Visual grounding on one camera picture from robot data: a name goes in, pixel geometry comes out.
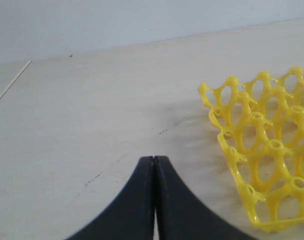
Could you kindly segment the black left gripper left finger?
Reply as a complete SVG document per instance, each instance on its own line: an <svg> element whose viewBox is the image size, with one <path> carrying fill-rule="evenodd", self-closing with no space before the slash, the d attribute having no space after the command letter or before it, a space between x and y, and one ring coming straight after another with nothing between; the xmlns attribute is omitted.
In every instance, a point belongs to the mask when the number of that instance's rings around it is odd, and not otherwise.
<svg viewBox="0 0 304 240"><path fill-rule="evenodd" d="M154 159L139 159L114 200L70 240L152 240L154 237Z"/></svg>

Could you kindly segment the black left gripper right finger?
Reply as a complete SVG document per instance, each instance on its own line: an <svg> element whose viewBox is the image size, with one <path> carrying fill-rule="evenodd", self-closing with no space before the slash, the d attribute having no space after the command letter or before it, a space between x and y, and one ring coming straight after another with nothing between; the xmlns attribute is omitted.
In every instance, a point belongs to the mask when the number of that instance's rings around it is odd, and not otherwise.
<svg viewBox="0 0 304 240"><path fill-rule="evenodd" d="M154 157L156 216L161 240L252 240L205 206L167 156Z"/></svg>

